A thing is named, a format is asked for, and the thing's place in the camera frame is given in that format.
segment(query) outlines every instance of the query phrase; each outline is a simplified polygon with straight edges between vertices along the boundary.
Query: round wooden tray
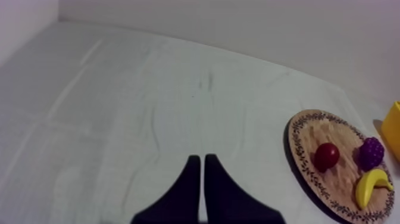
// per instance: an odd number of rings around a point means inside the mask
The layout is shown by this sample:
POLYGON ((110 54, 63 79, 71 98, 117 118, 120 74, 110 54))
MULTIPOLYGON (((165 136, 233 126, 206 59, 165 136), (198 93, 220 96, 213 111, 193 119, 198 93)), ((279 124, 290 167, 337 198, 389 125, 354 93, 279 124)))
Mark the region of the round wooden tray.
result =
MULTIPOLYGON (((363 174, 358 166, 358 148, 365 136, 338 116, 321 110, 304 110, 289 122, 290 151, 301 175, 316 196, 334 213, 351 223, 383 223, 390 215, 395 192, 375 188, 364 210, 355 201, 355 187, 363 174), (325 173, 313 165, 317 147, 334 143, 340 151, 338 163, 325 173)), ((378 167, 392 178, 384 162, 378 167)))

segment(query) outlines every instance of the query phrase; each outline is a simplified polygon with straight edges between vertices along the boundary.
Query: white bed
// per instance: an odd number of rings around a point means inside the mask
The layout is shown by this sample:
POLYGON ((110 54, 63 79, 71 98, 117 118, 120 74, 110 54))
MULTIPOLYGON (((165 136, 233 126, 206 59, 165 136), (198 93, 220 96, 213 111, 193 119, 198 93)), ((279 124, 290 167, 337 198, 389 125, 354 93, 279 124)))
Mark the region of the white bed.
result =
MULTIPOLYGON (((129 223, 188 155, 207 153, 287 223, 335 223, 299 187, 283 151, 286 123, 306 108, 367 135, 387 110, 222 49, 57 23, 0 67, 0 223, 129 223)), ((400 188, 399 169, 385 160, 400 188)), ((387 223, 399 219, 393 212, 387 223)))

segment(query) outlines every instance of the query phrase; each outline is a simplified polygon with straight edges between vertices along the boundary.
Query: yellow banana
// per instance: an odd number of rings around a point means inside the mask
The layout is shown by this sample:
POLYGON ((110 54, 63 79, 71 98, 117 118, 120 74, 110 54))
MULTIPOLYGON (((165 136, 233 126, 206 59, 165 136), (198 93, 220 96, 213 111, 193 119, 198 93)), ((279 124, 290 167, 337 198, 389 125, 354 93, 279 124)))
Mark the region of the yellow banana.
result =
POLYGON ((389 183, 388 175, 385 171, 373 169, 365 173, 358 182, 355 190, 355 199, 361 209, 367 207, 374 186, 386 187, 388 190, 393 191, 393 186, 389 183))

